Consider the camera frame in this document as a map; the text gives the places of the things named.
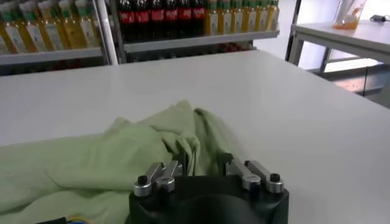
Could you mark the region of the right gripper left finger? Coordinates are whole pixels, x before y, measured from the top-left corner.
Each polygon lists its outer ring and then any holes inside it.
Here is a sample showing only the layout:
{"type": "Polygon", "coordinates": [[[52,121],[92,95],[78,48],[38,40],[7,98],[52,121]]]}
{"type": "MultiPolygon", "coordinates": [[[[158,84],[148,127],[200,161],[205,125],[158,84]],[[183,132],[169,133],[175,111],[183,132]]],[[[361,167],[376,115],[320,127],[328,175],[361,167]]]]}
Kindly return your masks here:
{"type": "Polygon", "coordinates": [[[133,184],[135,197],[150,197],[155,191],[165,190],[167,193],[189,191],[187,176],[188,155],[180,145],[179,152],[174,153],[168,163],[152,163],[145,174],[137,177],[133,184]]]}

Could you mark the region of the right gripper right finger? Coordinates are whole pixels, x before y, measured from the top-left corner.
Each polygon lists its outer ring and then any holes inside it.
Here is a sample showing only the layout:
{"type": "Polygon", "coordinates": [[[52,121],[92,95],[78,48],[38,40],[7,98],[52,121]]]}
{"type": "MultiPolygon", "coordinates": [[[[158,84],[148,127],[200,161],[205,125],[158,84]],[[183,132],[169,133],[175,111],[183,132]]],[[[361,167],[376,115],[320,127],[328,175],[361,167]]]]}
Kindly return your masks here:
{"type": "Polygon", "coordinates": [[[270,172],[258,161],[241,162],[231,153],[218,155],[218,167],[223,175],[236,175],[241,179],[243,189],[254,191],[262,186],[270,194],[282,194],[285,184],[279,173],[270,172]]]}

